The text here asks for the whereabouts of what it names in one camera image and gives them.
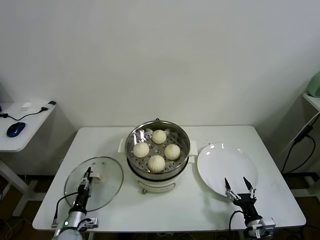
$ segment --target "blue mouse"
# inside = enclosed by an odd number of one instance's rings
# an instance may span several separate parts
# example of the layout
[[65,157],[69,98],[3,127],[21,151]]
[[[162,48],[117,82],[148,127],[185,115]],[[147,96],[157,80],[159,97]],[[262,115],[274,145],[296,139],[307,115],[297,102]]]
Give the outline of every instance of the blue mouse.
[[6,131],[6,135],[10,138],[16,137],[25,128],[26,124],[24,122],[17,122],[12,124]]

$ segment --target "glass lid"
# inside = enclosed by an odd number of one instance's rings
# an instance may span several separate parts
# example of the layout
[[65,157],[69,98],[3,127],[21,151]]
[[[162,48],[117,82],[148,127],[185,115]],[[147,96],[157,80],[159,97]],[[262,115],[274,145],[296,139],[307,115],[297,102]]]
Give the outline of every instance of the glass lid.
[[[77,191],[77,187],[89,167],[91,167],[92,188],[86,210],[92,212],[104,207],[114,199],[124,181],[124,172],[120,164],[111,157],[90,158],[70,173],[64,185],[64,195]],[[76,196],[75,194],[66,198],[70,207],[73,206]]]

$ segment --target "steamed bun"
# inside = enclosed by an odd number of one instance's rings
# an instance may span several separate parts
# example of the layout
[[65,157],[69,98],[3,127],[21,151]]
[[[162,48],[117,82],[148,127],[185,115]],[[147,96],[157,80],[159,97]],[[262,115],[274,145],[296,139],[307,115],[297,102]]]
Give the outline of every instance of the steamed bun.
[[154,155],[150,157],[148,161],[148,168],[151,172],[159,173],[166,167],[164,158],[160,155]]
[[175,144],[168,145],[164,150],[164,155],[168,160],[177,160],[180,157],[180,148]]
[[133,147],[133,154],[137,158],[144,158],[149,153],[149,146],[145,142],[139,142]]
[[151,139],[155,144],[163,144],[167,139],[167,135],[162,130],[155,130],[152,134]]

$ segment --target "white plate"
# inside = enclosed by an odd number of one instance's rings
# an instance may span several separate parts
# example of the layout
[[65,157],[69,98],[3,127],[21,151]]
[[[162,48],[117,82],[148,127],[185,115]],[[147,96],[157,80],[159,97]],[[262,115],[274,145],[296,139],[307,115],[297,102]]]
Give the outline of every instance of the white plate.
[[236,194],[249,192],[243,177],[254,188],[258,184],[258,172],[254,163],[243,151],[225,143],[214,143],[202,149],[197,167],[205,184],[222,196],[226,196],[225,178]]

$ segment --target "cable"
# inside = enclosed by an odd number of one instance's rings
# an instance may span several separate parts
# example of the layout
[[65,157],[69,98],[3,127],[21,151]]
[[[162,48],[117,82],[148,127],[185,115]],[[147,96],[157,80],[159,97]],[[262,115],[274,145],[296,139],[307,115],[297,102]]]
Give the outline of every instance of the cable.
[[[9,224],[9,222],[12,221],[12,220],[18,219],[18,218],[21,218],[21,219],[20,219],[14,226],[11,227],[10,224]],[[13,232],[14,232],[14,229],[15,229],[21,222],[22,222],[21,227],[20,227],[15,233],[13,233]],[[11,239],[15,238],[15,237],[21,232],[22,228],[23,228],[24,225],[25,225],[25,222],[27,222],[28,224],[31,224],[30,221],[28,221],[26,218],[24,218],[24,217],[22,217],[22,216],[13,216],[13,217],[9,218],[9,219],[6,220],[6,221],[0,219],[0,230],[2,230],[2,228],[4,227],[4,225],[7,225],[8,228],[9,228],[9,230],[8,230],[8,232],[7,232],[6,235],[5,235],[5,239],[6,239],[6,240],[11,240]]]
[[236,213],[242,213],[242,214],[244,214],[244,212],[243,212],[243,211],[240,211],[240,210],[234,211],[234,212],[232,213],[232,215],[231,215],[231,217],[230,217],[230,220],[229,220],[229,234],[230,234],[230,236],[231,236],[231,222],[232,222],[232,218],[234,217],[234,215],[235,215]]
[[3,117],[4,119],[10,118],[10,119],[13,119],[13,120],[15,120],[15,121],[20,121],[20,120],[24,119],[25,117],[28,117],[28,116],[31,116],[31,115],[36,115],[36,114],[39,114],[39,113],[41,113],[41,112],[43,112],[43,111],[45,111],[45,110],[41,108],[41,110],[38,111],[38,112],[29,113],[29,114],[27,114],[27,115],[24,115],[24,116],[18,118],[18,119],[14,118],[13,116],[10,116],[8,113],[1,113],[1,114],[0,114],[0,117]]
[[315,124],[315,122],[318,120],[319,117],[320,117],[320,112],[318,112],[317,114],[315,114],[315,115],[301,128],[301,130],[298,132],[298,134],[297,134],[294,138],[292,138],[292,140],[285,146],[285,148],[283,148],[283,149],[275,156],[275,159],[277,159],[277,158],[280,156],[280,154],[290,146],[290,144],[296,139],[296,137],[299,136],[299,134],[306,128],[306,126],[308,126],[309,123],[312,122],[313,119],[316,118],[316,120],[311,124],[311,126],[312,126],[313,124]]
[[[16,226],[18,226],[19,225],[19,223],[21,223],[23,221],[23,223],[22,223],[22,226],[21,226],[21,228],[19,229],[19,231],[16,233],[16,234],[14,234],[13,235],[13,229],[16,227]],[[25,222],[27,222],[28,224],[30,224],[30,225],[32,225],[32,223],[31,222],[29,222],[26,218],[22,218],[20,221],[18,221],[14,226],[10,226],[10,224],[7,222],[7,221],[4,221],[5,223],[6,223],[6,225],[9,227],[9,231],[6,233],[6,235],[5,235],[5,239],[6,240],[11,240],[11,239],[13,239],[16,235],[18,235],[19,234],[19,232],[22,230],[22,228],[24,227],[24,224],[25,224]]]
[[287,161],[288,161],[288,159],[289,159],[290,153],[291,153],[292,149],[294,148],[294,146],[295,146],[296,144],[297,144],[297,143],[294,142],[294,143],[292,144],[292,146],[290,147],[290,150],[289,150],[289,152],[288,152],[288,154],[287,154],[287,156],[286,156],[286,158],[285,158],[285,161],[284,161],[284,164],[283,164],[283,167],[282,167],[282,170],[281,170],[281,174],[284,173],[284,170],[285,170]]
[[311,158],[311,156],[314,154],[315,149],[316,149],[316,141],[315,141],[311,136],[309,136],[309,135],[307,135],[306,137],[309,138],[309,139],[311,139],[312,142],[313,142],[312,152],[310,153],[310,155],[307,157],[307,159],[306,159],[303,163],[301,163],[301,164],[300,164],[299,166],[297,166],[295,169],[293,169],[293,170],[291,170],[291,171],[288,171],[286,174],[290,174],[290,173],[292,173],[293,171],[301,168],[301,167]]
[[44,105],[43,107],[41,107],[41,109],[38,112],[34,112],[34,113],[29,113],[27,115],[24,115],[18,119],[14,118],[13,116],[10,116],[8,113],[0,113],[0,118],[11,118],[15,121],[20,121],[22,119],[24,119],[25,117],[31,116],[31,115],[36,115],[39,113],[42,113],[43,111],[48,111],[50,108],[52,108],[54,105],[56,105],[57,103],[55,101],[50,101],[49,103],[47,103],[46,105]]
[[68,195],[63,196],[62,198],[60,198],[60,199],[58,200],[58,202],[56,203],[56,206],[55,206],[55,213],[54,213],[54,217],[53,217],[53,223],[54,223],[54,224],[56,224],[56,222],[57,222],[57,218],[58,218],[58,207],[59,207],[59,203],[61,202],[61,200],[65,199],[65,198],[67,198],[67,197],[70,197],[70,196],[72,196],[72,195],[75,195],[75,194],[78,194],[78,192],[76,191],[76,192],[70,193],[70,194],[68,194]]

